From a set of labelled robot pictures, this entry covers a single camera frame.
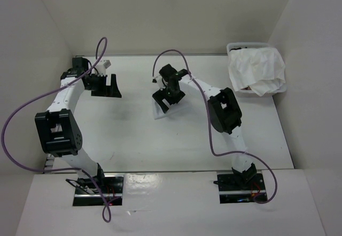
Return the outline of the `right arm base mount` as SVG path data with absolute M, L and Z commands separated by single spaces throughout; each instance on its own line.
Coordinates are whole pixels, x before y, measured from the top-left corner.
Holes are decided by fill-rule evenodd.
M 218 173 L 213 184 L 217 185 L 221 204 L 250 203 L 268 200 L 261 173 L 257 173 L 246 185 L 239 186 L 232 172 Z

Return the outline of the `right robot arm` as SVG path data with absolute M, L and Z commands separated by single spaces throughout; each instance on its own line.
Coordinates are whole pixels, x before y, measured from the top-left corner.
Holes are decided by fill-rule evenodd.
M 154 119 L 176 113 L 186 107 L 181 101 L 186 94 L 204 100 L 208 128 L 221 133 L 233 153 L 232 172 L 239 189 L 247 189 L 256 175 L 256 167 L 245 154 L 246 145 L 242 137 L 242 111 L 230 88 L 213 87 L 192 77 L 186 69 L 177 71 L 167 64 L 152 79 L 158 90 L 152 94 Z

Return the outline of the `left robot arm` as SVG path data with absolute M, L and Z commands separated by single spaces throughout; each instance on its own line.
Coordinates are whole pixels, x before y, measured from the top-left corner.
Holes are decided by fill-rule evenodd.
M 109 60 L 101 60 L 94 67 L 83 57 L 72 59 L 72 67 L 60 77 L 62 88 L 45 112 L 37 113 L 35 124 L 43 151 L 61 158 L 76 168 L 77 183 L 86 193 L 100 193 L 106 188 L 101 166 L 83 149 L 83 136 L 74 118 L 81 94 L 88 90 L 95 97 L 121 98 L 116 75 L 107 75 Z

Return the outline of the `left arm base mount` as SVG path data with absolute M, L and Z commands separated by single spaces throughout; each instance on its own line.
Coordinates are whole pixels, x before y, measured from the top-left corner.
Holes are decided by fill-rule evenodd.
M 93 183 L 77 178 L 66 179 L 67 183 L 75 188 L 73 206 L 103 206 L 104 201 Z M 124 175 L 117 173 L 105 174 L 103 181 L 99 183 L 99 188 L 109 205 L 122 205 Z

